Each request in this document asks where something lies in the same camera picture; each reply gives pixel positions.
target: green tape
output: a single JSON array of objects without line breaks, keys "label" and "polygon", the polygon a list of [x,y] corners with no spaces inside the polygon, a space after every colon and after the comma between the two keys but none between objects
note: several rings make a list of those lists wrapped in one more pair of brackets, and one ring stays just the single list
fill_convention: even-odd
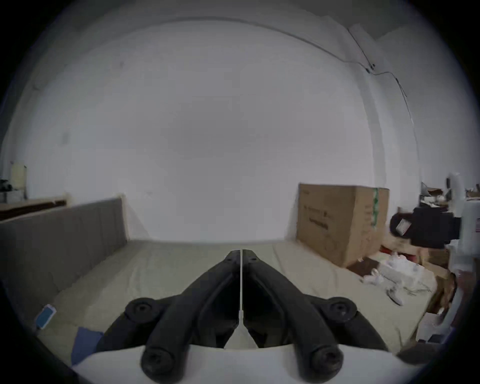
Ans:
[{"label": "green tape", "polygon": [[378,188],[373,189],[372,227],[377,226],[378,221]]}]

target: red object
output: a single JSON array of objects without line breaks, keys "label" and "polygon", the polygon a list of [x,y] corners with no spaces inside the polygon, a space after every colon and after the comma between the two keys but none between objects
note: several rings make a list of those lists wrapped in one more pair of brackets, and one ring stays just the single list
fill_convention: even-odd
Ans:
[{"label": "red object", "polygon": [[[387,253],[387,254],[391,255],[393,251],[388,249],[388,248],[385,248],[383,245],[381,245],[380,246],[380,252]],[[417,262],[417,256],[416,255],[410,255],[408,253],[402,253],[402,255],[404,255],[407,258],[407,260],[409,260],[413,263]]]}]

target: sofa backrest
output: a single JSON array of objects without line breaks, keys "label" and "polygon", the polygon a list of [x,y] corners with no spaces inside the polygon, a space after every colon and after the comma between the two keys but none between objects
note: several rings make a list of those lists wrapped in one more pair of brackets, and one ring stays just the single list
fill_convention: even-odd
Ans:
[{"label": "sofa backrest", "polygon": [[127,243],[121,198],[0,222],[0,277],[26,326],[55,296]]}]

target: cardboard box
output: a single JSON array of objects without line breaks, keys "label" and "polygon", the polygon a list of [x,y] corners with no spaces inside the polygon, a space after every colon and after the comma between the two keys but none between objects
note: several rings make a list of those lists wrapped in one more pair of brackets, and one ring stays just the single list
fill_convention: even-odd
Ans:
[{"label": "cardboard box", "polygon": [[389,190],[300,184],[297,240],[346,267],[380,249]]},{"label": "cardboard box", "polygon": [[450,255],[448,250],[420,248],[418,255],[420,257],[420,264],[423,265],[425,269],[432,271],[437,277],[448,279],[450,271],[444,268],[445,264],[448,266],[448,257]]}]

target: white shoe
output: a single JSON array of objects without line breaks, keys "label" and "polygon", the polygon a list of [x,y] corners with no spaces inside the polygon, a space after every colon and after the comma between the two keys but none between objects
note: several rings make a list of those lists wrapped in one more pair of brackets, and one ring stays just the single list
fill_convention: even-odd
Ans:
[{"label": "white shoe", "polygon": [[383,282],[384,277],[378,273],[378,270],[376,268],[372,269],[372,272],[370,275],[365,275],[363,277],[363,282],[365,284],[373,284],[373,285],[379,285]]},{"label": "white shoe", "polygon": [[403,306],[403,300],[398,297],[398,292],[402,289],[403,284],[397,283],[390,289],[387,289],[387,296],[392,299],[392,301],[400,306]]}]

